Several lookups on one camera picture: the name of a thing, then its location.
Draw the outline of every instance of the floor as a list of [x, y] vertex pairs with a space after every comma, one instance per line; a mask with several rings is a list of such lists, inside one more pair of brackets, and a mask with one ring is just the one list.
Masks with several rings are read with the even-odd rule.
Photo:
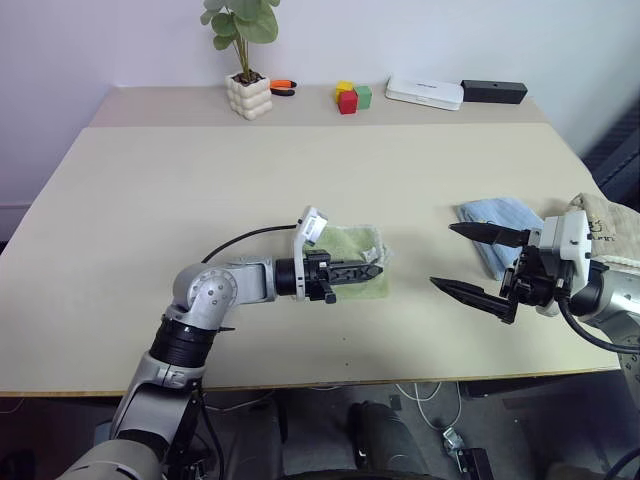
[[[421, 385], [426, 396], [433, 385]], [[208, 402], [229, 406], [264, 392], [212, 393]], [[397, 404], [393, 385], [345, 386], [318, 391], [278, 391], [286, 406], [289, 438], [284, 446], [287, 474], [354, 468], [345, 423], [353, 402]], [[443, 384], [424, 411], [433, 422], [448, 422], [457, 407], [455, 383]], [[430, 473], [460, 478], [442, 449], [440, 434], [427, 427], [415, 402], [399, 396], [397, 413], [415, 437]], [[17, 405], [0, 399], [0, 410]], [[93, 442], [94, 427], [108, 420], [110, 405], [86, 399], [28, 399], [14, 413], [0, 415], [0, 457], [21, 448], [35, 451], [37, 478], [55, 478]], [[225, 447], [234, 428], [234, 415], [213, 414]], [[542, 479], [551, 461], [564, 461], [606, 471], [619, 457], [640, 445], [640, 415], [626, 391], [620, 372], [578, 375], [543, 386], [480, 399], [463, 399], [456, 424], [467, 446], [487, 450], [496, 480]], [[623, 478], [632, 478], [632, 468]]]

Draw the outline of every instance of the green block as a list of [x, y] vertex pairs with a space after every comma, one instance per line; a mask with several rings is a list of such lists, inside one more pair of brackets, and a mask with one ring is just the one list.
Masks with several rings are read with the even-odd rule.
[[358, 94], [358, 110], [364, 110], [371, 106], [371, 89], [366, 85], [358, 85], [354, 88]]

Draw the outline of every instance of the blue towel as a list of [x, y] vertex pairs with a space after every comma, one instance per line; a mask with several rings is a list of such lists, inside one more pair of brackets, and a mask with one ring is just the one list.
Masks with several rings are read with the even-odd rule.
[[[461, 222], [486, 222], [524, 230], [542, 228], [542, 220], [517, 198], [492, 198], [460, 205], [457, 210]], [[487, 245], [473, 242], [493, 277], [500, 281], [506, 268], [520, 255], [521, 248]]]

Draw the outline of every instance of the white cable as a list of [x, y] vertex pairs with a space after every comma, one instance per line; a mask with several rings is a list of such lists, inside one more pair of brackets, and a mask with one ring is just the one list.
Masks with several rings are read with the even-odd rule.
[[20, 407], [22, 407], [24, 400], [25, 400], [24, 398], [21, 398], [18, 404], [15, 407], [13, 407], [11, 410], [5, 410], [4, 412], [0, 411], [0, 415], [10, 415], [12, 413], [17, 412], [18, 410], [20, 410]]
[[333, 387], [309, 387], [309, 390], [318, 390], [319, 392], [328, 392], [329, 390], [337, 390], [342, 388], [342, 385], [336, 385]]
[[[414, 383], [413, 384], [413, 388], [416, 392], [416, 397], [418, 396], [418, 384]], [[420, 415], [422, 415], [422, 418], [424, 419], [424, 421], [427, 423], [427, 425], [429, 425], [429, 428], [431, 428], [432, 430], [436, 430], [438, 432], [444, 431], [447, 428], [453, 427], [458, 420], [460, 420], [460, 415], [462, 414], [462, 397], [460, 396], [460, 383], [456, 382], [456, 390], [458, 391], [458, 413], [456, 413], [456, 418], [453, 419], [453, 421], [447, 425], [446, 427], [436, 427], [433, 423], [431, 423], [429, 421], [429, 419], [427, 418], [427, 416], [424, 414], [424, 412], [422, 411], [422, 404], [420, 402], [416, 402], [418, 404], [418, 410], [420, 411]]]
[[405, 392], [404, 389], [399, 384], [396, 383], [396, 388], [398, 390], [400, 390], [400, 393], [402, 393], [409, 400], [413, 400], [414, 402], [428, 402], [429, 400], [432, 400], [433, 397], [435, 397], [438, 394], [438, 392], [440, 391], [440, 387], [441, 386], [442, 386], [442, 382], [438, 382], [438, 385], [436, 385], [435, 390], [433, 392], [431, 392], [427, 398], [418, 398], [417, 394], [416, 394], [415, 397], [412, 397], [407, 392]]
[[248, 402], [238, 403], [237, 405], [232, 405], [231, 407], [214, 407], [213, 405], [205, 405], [205, 408], [207, 410], [211, 410], [212, 412], [218, 412], [218, 413], [232, 412], [233, 410], [237, 410], [239, 408], [248, 407], [249, 405], [254, 405], [256, 403], [259, 403], [262, 400], [269, 398], [274, 393], [275, 393], [275, 390], [271, 390], [269, 393], [263, 395], [260, 398], [256, 398], [255, 400], [249, 400]]

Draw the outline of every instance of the green cloth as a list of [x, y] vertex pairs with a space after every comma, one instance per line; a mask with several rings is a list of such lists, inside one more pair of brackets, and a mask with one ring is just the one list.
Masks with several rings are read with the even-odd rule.
[[[359, 260], [383, 268], [389, 257], [387, 248], [382, 244], [380, 232], [370, 225], [327, 226], [316, 244], [313, 247], [305, 245], [304, 250], [326, 250], [334, 261]], [[385, 272], [367, 282], [335, 285], [331, 288], [339, 300], [383, 298], [389, 294], [389, 282]]]

